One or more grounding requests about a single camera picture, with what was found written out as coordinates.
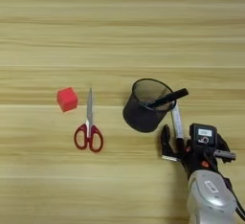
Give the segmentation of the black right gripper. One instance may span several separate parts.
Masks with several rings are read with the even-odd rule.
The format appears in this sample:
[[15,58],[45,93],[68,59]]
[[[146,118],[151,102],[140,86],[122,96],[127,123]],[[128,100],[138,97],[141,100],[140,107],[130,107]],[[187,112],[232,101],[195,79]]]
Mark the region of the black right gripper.
[[207,170],[218,173],[216,159],[223,163],[230,163],[236,159],[236,155],[230,152],[226,141],[217,135],[218,148],[209,146],[199,146],[192,140],[187,140],[184,144],[182,139],[176,140],[177,151],[174,152],[170,146],[170,130],[167,124],[161,132],[162,158],[173,162],[180,162],[185,169],[187,177],[190,177],[197,170]]

